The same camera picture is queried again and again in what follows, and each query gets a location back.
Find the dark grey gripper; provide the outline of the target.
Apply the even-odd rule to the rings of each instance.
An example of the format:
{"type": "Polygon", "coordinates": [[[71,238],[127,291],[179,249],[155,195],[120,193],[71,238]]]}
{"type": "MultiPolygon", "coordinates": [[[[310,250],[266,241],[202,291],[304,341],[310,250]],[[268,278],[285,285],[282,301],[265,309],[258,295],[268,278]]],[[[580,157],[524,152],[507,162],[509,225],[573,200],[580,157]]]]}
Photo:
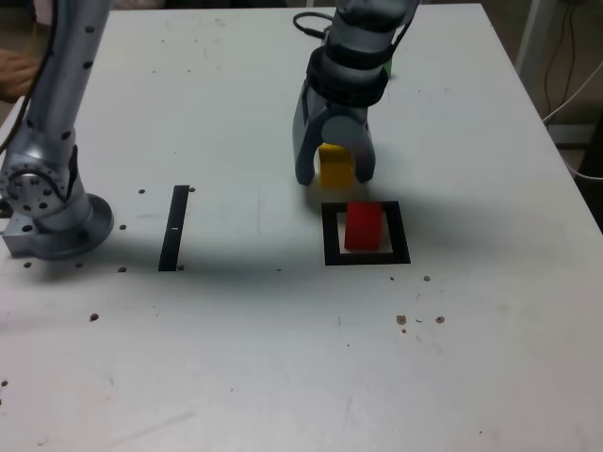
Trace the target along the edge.
{"type": "Polygon", "coordinates": [[[362,121],[367,121],[366,108],[329,101],[309,84],[303,84],[292,125],[297,182],[309,186],[313,181],[315,153],[322,139],[327,144],[345,148],[351,156],[356,179],[360,183],[370,181],[375,170],[376,154],[367,124],[362,121]],[[328,112],[337,116],[325,121],[328,112]]]}

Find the person's hand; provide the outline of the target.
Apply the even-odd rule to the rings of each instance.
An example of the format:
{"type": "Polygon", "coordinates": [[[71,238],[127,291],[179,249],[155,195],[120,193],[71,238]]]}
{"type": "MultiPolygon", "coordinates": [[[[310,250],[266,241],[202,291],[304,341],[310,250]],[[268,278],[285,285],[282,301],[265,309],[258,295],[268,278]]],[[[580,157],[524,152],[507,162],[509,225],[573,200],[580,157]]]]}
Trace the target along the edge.
{"type": "Polygon", "coordinates": [[[37,74],[39,64],[26,54],[0,50],[0,99],[14,104],[25,96],[37,74]]]}

